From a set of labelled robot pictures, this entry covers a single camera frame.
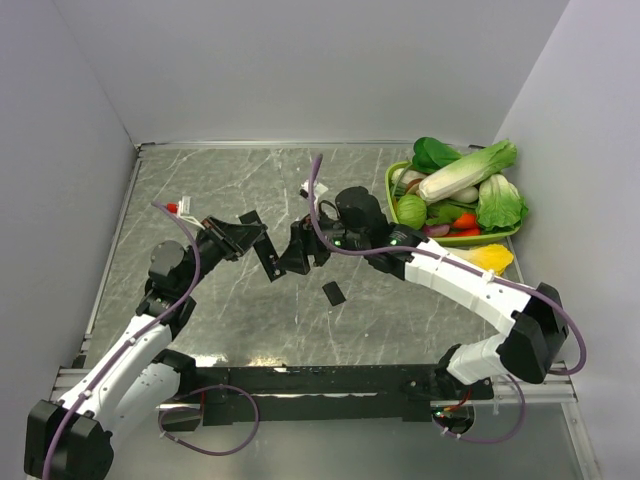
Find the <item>black remote control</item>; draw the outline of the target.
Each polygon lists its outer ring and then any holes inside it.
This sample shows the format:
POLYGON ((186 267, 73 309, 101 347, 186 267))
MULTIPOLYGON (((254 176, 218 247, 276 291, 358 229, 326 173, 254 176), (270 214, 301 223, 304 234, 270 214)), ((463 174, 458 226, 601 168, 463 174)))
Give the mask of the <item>black remote control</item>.
POLYGON ((247 212, 241 215, 239 220, 243 225, 259 226, 263 230, 261 236, 254 242, 253 249, 258 256, 268 279, 271 282, 274 282, 284 276, 286 272, 279 266, 279 256, 267 233, 268 227, 262 222, 257 211, 253 210, 247 212))

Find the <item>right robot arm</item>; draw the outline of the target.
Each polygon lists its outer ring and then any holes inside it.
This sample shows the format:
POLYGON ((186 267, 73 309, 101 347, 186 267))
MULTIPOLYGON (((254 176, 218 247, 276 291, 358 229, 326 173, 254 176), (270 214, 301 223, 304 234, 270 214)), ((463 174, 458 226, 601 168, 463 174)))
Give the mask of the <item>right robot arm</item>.
POLYGON ((558 292, 510 282, 451 254, 423 232, 387 221, 378 200, 361 186, 341 191, 331 218, 320 206, 291 226, 281 269, 307 274, 331 254, 362 256, 376 270, 421 285, 464 306, 491 324, 495 335, 451 347, 438 363, 438 390, 459 398, 471 384, 510 374, 542 383, 569 333, 558 292))

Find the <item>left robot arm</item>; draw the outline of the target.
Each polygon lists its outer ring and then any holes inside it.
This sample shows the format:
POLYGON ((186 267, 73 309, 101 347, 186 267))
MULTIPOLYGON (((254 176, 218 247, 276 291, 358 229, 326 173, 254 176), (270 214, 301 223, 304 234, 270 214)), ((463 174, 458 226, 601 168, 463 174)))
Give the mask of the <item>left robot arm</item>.
POLYGON ((164 241, 154 248, 145 294, 121 337, 74 387, 31 409, 27 475, 103 479, 119 444, 147 414, 166 400, 195 395, 195 360, 169 347, 195 309, 191 293, 221 261, 261 251, 266 231, 254 211, 237 224, 207 217, 187 235, 187 246, 164 241))

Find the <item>black battery compartment cover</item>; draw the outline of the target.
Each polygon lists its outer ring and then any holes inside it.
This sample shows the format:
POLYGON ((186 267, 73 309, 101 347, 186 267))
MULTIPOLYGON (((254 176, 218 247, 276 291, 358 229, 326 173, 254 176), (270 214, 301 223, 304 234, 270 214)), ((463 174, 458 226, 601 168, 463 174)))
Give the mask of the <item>black battery compartment cover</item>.
POLYGON ((346 301, 344 293, 335 281, 324 284, 322 290, 332 306, 338 306, 346 301))

